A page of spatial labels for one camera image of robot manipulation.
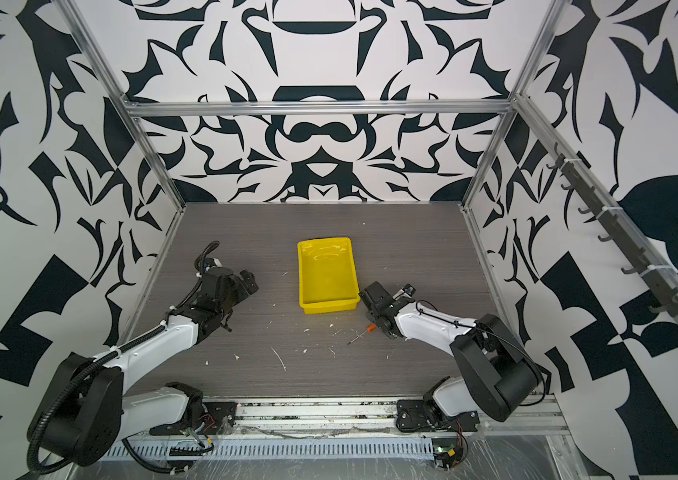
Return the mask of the orange handled screwdriver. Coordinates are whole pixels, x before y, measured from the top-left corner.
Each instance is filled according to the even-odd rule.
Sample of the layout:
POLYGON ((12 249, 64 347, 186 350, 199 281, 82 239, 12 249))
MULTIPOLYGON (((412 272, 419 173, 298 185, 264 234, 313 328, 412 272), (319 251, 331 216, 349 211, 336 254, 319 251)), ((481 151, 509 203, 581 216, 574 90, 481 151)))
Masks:
POLYGON ((377 329, 377 326, 376 326, 376 325, 374 325, 374 324, 369 325, 369 326, 366 327, 361 333, 357 334, 353 339, 351 339, 351 340, 347 343, 347 345, 348 345, 348 346, 349 346, 349 345, 352 345, 353 343, 355 343, 356 341, 358 341, 359 339, 361 339, 364 335, 366 335, 367 333, 373 332, 373 331, 376 330, 376 329, 377 329))

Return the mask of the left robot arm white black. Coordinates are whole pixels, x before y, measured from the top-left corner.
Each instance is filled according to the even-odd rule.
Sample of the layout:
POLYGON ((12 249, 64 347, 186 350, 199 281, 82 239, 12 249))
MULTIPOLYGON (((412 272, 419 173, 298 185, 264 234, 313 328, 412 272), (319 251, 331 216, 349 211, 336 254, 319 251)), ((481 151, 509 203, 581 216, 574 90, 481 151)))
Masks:
POLYGON ((70 354, 57 368, 27 431, 26 463, 37 474, 89 466, 121 442, 152 429, 193 435, 204 395, 181 382, 146 394, 130 389, 181 352, 229 327, 235 306, 259 289, 252 272, 211 265, 153 329, 93 357, 70 354))

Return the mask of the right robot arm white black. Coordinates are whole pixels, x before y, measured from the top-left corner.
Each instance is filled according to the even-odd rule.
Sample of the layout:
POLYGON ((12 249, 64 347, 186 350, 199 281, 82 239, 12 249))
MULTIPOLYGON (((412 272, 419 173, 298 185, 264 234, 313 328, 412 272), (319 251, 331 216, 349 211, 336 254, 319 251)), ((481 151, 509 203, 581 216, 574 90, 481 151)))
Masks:
POLYGON ((417 340, 449 354, 460 375, 448 377, 423 396, 423 414, 432 425, 482 411, 505 421, 544 378, 501 318, 462 318, 414 298, 407 284, 389 293, 374 282, 360 292, 371 323, 389 338, 417 340))

